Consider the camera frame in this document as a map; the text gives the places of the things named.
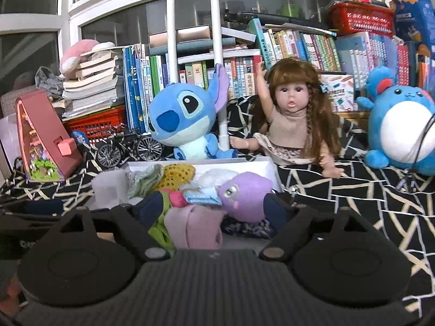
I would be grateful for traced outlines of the green scrunchie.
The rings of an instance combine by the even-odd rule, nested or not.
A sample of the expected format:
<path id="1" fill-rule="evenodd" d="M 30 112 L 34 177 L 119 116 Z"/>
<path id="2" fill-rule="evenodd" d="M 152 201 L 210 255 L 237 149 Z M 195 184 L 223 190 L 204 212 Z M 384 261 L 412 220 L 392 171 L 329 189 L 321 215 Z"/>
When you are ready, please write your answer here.
<path id="1" fill-rule="evenodd" d="M 148 233 L 165 249 L 174 250 L 175 246 L 170 238 L 170 234 L 165 226 L 164 218 L 167 212 L 172 208 L 168 192 L 159 191 L 162 196 L 163 209 L 161 215 L 155 220 Z"/>

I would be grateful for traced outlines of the red plastic basket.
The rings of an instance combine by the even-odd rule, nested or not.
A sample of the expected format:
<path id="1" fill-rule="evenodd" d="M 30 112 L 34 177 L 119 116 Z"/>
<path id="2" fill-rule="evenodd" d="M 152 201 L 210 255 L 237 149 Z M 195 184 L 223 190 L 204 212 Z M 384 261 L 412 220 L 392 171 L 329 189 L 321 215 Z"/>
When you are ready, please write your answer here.
<path id="1" fill-rule="evenodd" d="M 387 7 L 359 2 L 338 2 L 328 9 L 328 18 L 338 35 L 371 32 L 392 36 L 393 12 Z"/>
<path id="2" fill-rule="evenodd" d="M 95 144 L 107 138 L 112 127 L 126 124 L 126 122 L 126 110 L 122 105 L 68 120 L 63 124 L 68 133 L 80 132 L 88 143 Z"/>

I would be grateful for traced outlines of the purple one-eyed plush toy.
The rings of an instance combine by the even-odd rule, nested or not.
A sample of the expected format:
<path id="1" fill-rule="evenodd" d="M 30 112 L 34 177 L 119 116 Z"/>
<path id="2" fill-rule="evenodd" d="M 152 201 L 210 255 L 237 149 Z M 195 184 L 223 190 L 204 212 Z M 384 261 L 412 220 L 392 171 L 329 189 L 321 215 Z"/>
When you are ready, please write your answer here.
<path id="1" fill-rule="evenodd" d="M 252 172 L 243 172 L 218 187 L 222 209 L 237 221 L 257 224 L 265 218 L 263 200 L 272 192 L 272 181 Z"/>

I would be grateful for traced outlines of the blue patterned pouch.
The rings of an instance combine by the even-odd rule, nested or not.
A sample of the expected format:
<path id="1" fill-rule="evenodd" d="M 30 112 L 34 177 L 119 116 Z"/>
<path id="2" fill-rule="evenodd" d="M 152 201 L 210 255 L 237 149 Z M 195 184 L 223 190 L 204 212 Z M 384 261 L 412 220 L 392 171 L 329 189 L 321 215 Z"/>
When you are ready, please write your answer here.
<path id="1" fill-rule="evenodd" d="M 267 219 L 258 223 L 248 223 L 226 216 L 221 222 L 220 228 L 227 235 L 250 239 L 270 240 L 276 235 L 275 229 Z"/>

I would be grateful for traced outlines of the black white patterned cloth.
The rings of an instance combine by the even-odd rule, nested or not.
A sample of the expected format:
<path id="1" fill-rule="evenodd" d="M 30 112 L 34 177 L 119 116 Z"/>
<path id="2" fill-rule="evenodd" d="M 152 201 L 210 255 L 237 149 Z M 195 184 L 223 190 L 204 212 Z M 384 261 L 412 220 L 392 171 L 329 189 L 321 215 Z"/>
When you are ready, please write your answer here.
<path id="1" fill-rule="evenodd" d="M 231 135 L 243 138 L 255 132 L 251 126 L 255 99 L 250 96 L 227 103 Z M 297 203 L 321 212 L 348 206 L 382 232 L 411 262 L 411 279 L 403 299 L 406 309 L 425 316 L 434 311 L 434 177 L 415 174 L 415 192 L 396 190 L 404 171 L 369 168 L 363 162 L 366 133 L 347 119 L 338 120 L 343 147 L 338 167 L 345 169 L 344 176 L 321 178 L 319 167 L 313 165 L 277 166 L 279 188 L 284 193 L 295 192 Z M 1 188 L 1 199 L 59 199 L 66 210 L 90 203 L 94 195 L 90 182 L 102 167 L 94 160 L 96 145 L 86 151 L 88 160 L 65 183 L 30 183 L 24 173 L 15 170 Z"/>

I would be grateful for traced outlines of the row of upright books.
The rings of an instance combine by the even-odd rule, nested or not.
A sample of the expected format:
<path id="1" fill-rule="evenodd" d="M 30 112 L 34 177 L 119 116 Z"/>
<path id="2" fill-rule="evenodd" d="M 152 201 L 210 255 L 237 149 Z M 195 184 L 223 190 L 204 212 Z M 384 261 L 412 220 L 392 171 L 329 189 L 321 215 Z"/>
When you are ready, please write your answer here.
<path id="1" fill-rule="evenodd" d="M 387 67 L 392 85 L 412 86 L 411 77 L 419 80 L 417 90 L 428 98 L 434 97 L 434 77 L 424 75 L 433 71 L 429 59 L 421 55 L 413 43 L 399 44 L 385 35 L 360 32 L 334 39 L 300 30 L 262 30 L 260 22 L 249 22 L 248 35 L 257 43 L 256 49 L 234 49 L 228 46 L 220 66 L 207 68 L 214 54 L 201 53 L 211 49 L 210 38 L 199 38 L 178 44 L 181 65 L 177 80 L 170 78 L 167 46 L 152 51 L 136 43 L 123 48 L 125 107 L 128 128 L 137 133 L 151 132 L 150 113 L 163 111 L 163 124 L 179 126 L 190 118 L 205 116 L 213 125 L 225 99 L 252 96 L 256 92 L 254 71 L 263 61 L 270 68 L 275 63 L 296 58 L 311 62 L 321 72 L 335 112 L 350 111 L 357 96 L 376 97 L 379 90 L 370 85 L 369 76 L 376 67 Z M 417 65 L 417 73 L 411 66 Z"/>

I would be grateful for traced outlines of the white fluffy plush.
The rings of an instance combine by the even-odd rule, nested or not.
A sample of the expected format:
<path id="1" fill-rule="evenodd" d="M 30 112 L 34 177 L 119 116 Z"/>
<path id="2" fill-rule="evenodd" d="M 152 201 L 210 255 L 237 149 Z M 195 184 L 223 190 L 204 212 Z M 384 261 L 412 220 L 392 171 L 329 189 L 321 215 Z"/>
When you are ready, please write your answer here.
<path id="1" fill-rule="evenodd" d="M 202 174 L 198 178 L 197 183 L 199 184 L 199 186 L 202 187 L 219 187 L 222 186 L 222 184 L 224 184 L 225 182 L 233 179 L 237 175 L 238 173 L 236 171 L 224 168 L 214 168 Z"/>

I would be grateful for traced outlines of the blue Stitch plush toy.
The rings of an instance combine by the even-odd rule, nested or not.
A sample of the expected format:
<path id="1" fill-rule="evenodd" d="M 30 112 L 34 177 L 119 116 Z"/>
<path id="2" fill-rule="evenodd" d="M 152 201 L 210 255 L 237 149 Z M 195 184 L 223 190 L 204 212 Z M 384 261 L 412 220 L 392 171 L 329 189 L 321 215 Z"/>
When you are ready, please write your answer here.
<path id="1" fill-rule="evenodd" d="M 208 89 L 188 83 L 173 83 L 150 103 L 148 124 L 153 139 L 173 148 L 176 160 L 236 158 L 235 149 L 222 150 L 211 133 L 216 115 L 227 103 L 229 77 L 216 64 Z"/>

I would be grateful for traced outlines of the miniature black bicycle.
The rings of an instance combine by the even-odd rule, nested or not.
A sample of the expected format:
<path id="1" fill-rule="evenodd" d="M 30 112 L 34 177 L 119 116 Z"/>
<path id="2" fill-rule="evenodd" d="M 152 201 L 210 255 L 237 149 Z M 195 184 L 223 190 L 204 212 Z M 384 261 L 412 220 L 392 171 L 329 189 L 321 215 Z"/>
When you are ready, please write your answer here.
<path id="1" fill-rule="evenodd" d="M 98 147 L 97 163 L 104 169 L 121 166 L 125 161 L 159 161 L 163 146 L 149 133 L 130 131 L 124 124 L 110 125 L 109 136 Z"/>

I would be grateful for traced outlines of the pink plush on books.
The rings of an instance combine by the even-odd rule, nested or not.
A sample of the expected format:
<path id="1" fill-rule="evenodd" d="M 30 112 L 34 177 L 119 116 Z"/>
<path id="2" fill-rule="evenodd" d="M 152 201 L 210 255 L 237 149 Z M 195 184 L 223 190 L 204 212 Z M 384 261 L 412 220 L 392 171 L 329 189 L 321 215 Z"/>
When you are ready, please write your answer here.
<path id="1" fill-rule="evenodd" d="M 115 44 L 110 41 L 100 43 L 94 39 L 82 39 L 78 41 L 64 52 L 63 57 L 60 60 L 60 73 L 66 79 L 72 79 L 75 75 L 75 70 L 78 65 L 86 60 L 82 54 L 87 52 L 96 52 L 109 47 L 115 47 Z"/>

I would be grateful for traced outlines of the brown-haired baby doll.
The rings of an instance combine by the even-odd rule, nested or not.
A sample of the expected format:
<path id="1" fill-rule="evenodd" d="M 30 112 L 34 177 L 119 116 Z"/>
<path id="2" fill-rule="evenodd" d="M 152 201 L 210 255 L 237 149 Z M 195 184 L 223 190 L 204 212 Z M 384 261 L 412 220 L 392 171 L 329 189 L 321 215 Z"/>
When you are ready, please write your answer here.
<path id="1" fill-rule="evenodd" d="M 264 151 L 276 164 L 315 163 L 324 177 L 338 179 L 344 172 L 335 164 L 341 151 L 332 103 L 319 74 L 307 61 L 286 58 L 270 69 L 257 64 L 258 100 L 250 138 L 230 137 L 234 149 Z"/>

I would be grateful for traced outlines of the green grey cloth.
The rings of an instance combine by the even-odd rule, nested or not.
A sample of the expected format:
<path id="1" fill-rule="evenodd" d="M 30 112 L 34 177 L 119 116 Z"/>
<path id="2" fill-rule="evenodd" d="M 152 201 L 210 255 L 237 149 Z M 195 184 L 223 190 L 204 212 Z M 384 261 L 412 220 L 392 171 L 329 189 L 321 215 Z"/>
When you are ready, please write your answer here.
<path id="1" fill-rule="evenodd" d="M 128 183 L 128 198 L 145 197 L 164 176 L 164 167 L 154 164 L 144 171 L 131 171 L 126 173 Z"/>

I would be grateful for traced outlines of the blue round plush toy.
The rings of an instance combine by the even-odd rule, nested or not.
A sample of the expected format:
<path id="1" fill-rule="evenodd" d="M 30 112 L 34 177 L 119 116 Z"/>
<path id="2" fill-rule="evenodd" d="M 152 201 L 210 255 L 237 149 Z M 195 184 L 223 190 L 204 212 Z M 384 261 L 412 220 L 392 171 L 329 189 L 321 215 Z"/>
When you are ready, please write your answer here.
<path id="1" fill-rule="evenodd" d="M 356 99 L 369 111 L 365 164 L 395 166 L 434 175 L 434 100 L 419 87 L 397 85 L 387 67 L 374 68 L 366 81 L 367 96 Z"/>

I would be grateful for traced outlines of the pink soft item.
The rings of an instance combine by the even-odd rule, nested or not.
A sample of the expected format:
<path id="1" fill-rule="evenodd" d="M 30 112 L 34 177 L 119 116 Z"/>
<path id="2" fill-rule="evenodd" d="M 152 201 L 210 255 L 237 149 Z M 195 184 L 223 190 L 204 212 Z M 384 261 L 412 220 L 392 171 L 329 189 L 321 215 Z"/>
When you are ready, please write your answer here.
<path id="1" fill-rule="evenodd" d="M 184 208 L 189 204 L 180 191 L 170 191 L 169 197 L 171 205 L 175 208 Z"/>

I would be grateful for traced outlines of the white pipe frame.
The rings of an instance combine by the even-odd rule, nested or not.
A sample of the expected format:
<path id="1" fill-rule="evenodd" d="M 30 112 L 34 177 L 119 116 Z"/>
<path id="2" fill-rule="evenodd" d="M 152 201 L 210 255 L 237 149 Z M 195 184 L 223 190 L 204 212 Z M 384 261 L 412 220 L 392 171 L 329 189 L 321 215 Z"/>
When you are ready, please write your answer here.
<path id="1" fill-rule="evenodd" d="M 209 95 L 198 86 L 178 82 L 175 0 L 167 5 L 167 53 L 171 83 L 150 105 L 152 137 L 173 149 L 173 159 L 232 158 L 227 128 L 226 103 L 229 77 L 223 62 L 220 1 L 210 0 L 215 72 Z"/>

